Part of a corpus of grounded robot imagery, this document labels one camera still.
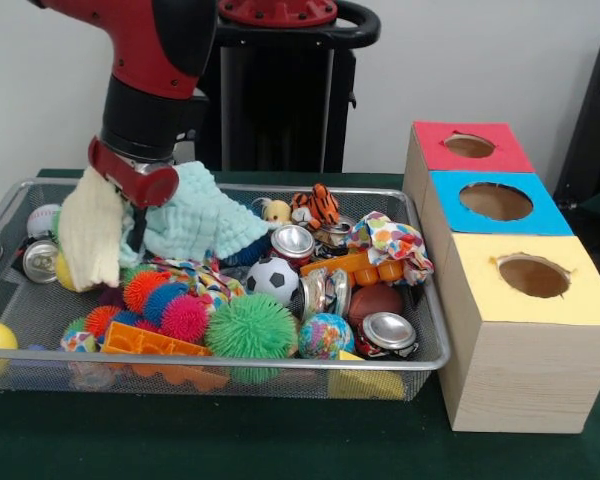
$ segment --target yellow box top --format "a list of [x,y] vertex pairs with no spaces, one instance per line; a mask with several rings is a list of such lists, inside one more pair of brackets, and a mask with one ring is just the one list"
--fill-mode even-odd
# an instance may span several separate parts
[[600,325],[600,275],[577,237],[453,239],[484,321]]

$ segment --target tiger plush toy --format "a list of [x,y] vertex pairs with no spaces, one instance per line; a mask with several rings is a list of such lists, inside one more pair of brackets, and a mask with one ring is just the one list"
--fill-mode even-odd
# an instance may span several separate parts
[[296,193],[291,201],[291,218],[298,225],[318,230],[323,225],[340,221],[338,201],[321,183],[316,183],[311,195]]

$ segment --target white towel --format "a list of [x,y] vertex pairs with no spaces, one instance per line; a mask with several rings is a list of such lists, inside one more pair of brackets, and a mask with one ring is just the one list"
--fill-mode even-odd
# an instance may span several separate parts
[[117,287],[124,203],[115,187],[87,167],[62,204],[58,235],[78,292],[95,285]]

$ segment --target orange plastic toy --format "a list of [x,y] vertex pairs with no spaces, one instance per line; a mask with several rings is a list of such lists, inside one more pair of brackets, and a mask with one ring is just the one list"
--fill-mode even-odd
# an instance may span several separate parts
[[351,286],[360,285],[366,287],[380,281],[395,282],[403,277],[402,260],[386,260],[377,267],[369,263],[367,252],[350,253],[342,257],[330,258],[321,262],[310,263],[300,269],[305,277],[317,268],[325,268],[331,274],[334,270],[341,268],[349,274]]
[[[211,350],[192,343],[182,342],[157,333],[112,322],[107,330],[104,353],[136,353],[146,355],[189,355],[209,357]],[[224,387],[229,377],[203,370],[199,366],[182,365],[132,365],[133,371],[142,377],[151,377],[161,373],[172,385],[190,381],[200,392],[209,392]]]

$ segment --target wire mesh basket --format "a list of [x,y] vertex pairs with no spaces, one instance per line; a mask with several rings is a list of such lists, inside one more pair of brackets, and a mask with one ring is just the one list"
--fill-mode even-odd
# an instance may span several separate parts
[[[238,359],[172,355],[111,355],[58,351],[68,323],[98,305],[98,293],[77,294],[57,282],[29,281],[12,267],[26,238],[29,214],[62,203],[76,180],[34,179],[14,186],[0,204],[0,322],[20,350],[0,350],[0,390],[98,391],[136,394],[254,395],[290,398],[411,400],[431,371],[449,358],[442,309],[431,279],[401,287],[404,317],[418,335],[418,350],[402,361]],[[302,187],[220,185],[244,204],[268,196],[291,200]],[[361,218],[372,210],[419,228],[415,208],[391,190],[332,188],[341,211]],[[29,350],[37,345],[47,350]]]

